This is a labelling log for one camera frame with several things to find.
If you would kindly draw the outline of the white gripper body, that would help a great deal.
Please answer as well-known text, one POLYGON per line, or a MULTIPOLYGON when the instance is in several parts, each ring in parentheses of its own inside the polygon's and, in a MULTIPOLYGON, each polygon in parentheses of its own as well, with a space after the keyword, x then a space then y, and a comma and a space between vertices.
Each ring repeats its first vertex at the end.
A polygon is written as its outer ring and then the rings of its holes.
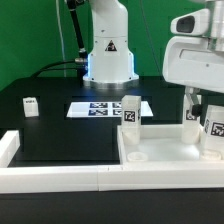
POLYGON ((166 46, 163 77, 170 83, 224 93, 224 52, 209 50, 205 38, 175 36, 166 46))

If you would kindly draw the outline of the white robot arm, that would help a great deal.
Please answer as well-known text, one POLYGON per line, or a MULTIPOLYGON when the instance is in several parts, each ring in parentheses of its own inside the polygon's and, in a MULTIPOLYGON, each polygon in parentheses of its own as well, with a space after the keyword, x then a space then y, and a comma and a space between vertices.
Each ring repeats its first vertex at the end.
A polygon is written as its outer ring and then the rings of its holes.
MULTIPOLYGON (((224 93, 224 0, 201 0, 205 7, 172 20, 162 74, 185 87, 192 115, 200 116, 201 89, 224 93)), ((134 57, 128 48, 128 12, 118 0, 89 0, 93 49, 84 84, 107 88, 135 82, 134 57)))

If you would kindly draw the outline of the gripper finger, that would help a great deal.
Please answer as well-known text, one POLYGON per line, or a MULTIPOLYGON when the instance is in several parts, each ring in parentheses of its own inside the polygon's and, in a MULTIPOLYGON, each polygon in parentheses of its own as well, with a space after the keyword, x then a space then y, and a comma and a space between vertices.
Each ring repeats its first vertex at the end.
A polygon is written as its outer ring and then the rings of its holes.
POLYGON ((185 87, 185 96, 189 103, 189 106, 186 110, 187 118, 197 118, 202 114, 202 105, 199 102, 198 93, 200 92, 199 88, 194 87, 185 87))

